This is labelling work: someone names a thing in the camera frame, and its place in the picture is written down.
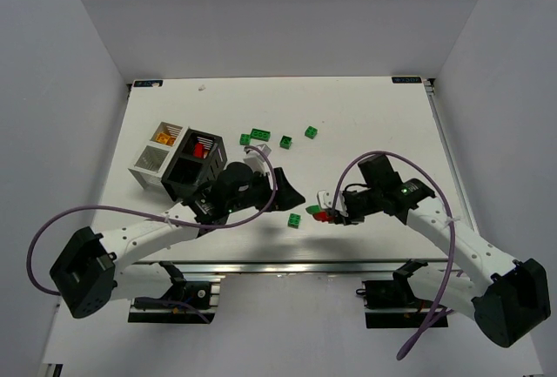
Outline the green slope lego brick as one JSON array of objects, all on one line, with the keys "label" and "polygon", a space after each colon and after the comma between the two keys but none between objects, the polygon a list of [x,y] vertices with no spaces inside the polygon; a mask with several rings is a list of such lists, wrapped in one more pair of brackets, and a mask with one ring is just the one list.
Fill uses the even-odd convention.
[{"label": "green slope lego brick", "polygon": [[309,205],[306,207],[305,211],[310,214],[310,215],[315,215],[317,213],[322,212],[322,209],[320,208],[319,205]]}]

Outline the red curved lego brick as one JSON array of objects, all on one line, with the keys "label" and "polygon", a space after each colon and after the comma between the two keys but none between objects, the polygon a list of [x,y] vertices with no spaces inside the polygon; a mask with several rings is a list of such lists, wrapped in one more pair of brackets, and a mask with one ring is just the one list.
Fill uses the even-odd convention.
[{"label": "red curved lego brick", "polygon": [[320,222],[332,223],[334,221],[334,217],[326,211],[315,212],[312,216],[315,220]]}]

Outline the red arched lego brick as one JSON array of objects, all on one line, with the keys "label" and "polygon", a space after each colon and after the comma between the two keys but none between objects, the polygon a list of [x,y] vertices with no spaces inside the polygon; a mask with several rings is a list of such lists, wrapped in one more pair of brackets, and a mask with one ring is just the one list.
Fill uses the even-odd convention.
[{"label": "red arched lego brick", "polygon": [[195,158],[205,158],[205,146],[201,143],[196,143],[194,145],[192,156]]}]

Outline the yellow square lego brick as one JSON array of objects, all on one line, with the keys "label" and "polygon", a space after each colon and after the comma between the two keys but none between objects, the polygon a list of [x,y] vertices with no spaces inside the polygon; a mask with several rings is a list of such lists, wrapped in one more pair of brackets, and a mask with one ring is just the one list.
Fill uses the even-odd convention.
[{"label": "yellow square lego brick", "polygon": [[160,132],[157,136],[156,136],[156,141],[161,143],[161,144],[167,144],[168,140],[171,138],[171,136],[167,135],[164,132]]}]

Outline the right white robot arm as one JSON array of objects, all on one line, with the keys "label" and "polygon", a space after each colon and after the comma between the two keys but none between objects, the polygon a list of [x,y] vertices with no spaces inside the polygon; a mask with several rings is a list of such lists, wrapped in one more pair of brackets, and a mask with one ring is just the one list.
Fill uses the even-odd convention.
[{"label": "right white robot arm", "polygon": [[547,320],[551,305],[545,268],[535,259],[516,259],[462,224],[428,174],[404,181],[393,169],[392,157],[389,151],[370,151],[353,160],[350,165],[359,168],[364,189],[349,192],[337,185],[327,212],[343,226],[382,212],[447,256],[444,271],[415,259],[393,272],[402,297],[432,303],[417,333],[436,321],[438,306],[473,320],[499,347],[510,347]]}]

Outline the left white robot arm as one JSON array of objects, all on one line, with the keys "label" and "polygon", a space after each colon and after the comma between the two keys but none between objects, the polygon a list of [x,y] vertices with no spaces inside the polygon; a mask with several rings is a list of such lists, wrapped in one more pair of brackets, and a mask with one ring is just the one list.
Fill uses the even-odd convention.
[{"label": "left white robot arm", "polygon": [[170,261],[144,259],[177,243],[198,239],[225,226],[235,212],[286,212],[305,203],[282,168],[254,172],[230,163],[155,219],[107,232],[76,231],[50,269],[50,277],[75,319],[86,318],[112,300],[135,300],[143,309],[182,308],[200,314],[209,291],[187,282]]}]

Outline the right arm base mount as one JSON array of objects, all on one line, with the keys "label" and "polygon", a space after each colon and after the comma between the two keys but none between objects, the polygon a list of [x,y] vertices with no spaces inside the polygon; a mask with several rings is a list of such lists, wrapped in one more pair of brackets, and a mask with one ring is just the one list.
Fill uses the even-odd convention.
[{"label": "right arm base mount", "polygon": [[358,261],[361,285],[355,295],[363,301],[366,329],[417,330],[430,311],[431,300],[411,299],[395,282],[393,273],[406,259]]}]

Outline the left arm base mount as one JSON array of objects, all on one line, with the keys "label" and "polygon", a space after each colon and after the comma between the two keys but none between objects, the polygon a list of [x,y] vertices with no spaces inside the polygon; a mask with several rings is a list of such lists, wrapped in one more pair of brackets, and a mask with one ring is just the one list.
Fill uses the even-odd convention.
[{"label": "left arm base mount", "polygon": [[129,323],[210,325],[214,320],[220,284],[216,279],[187,278],[169,261],[148,265],[157,277],[153,285],[163,292],[158,295],[140,293],[131,301]]}]

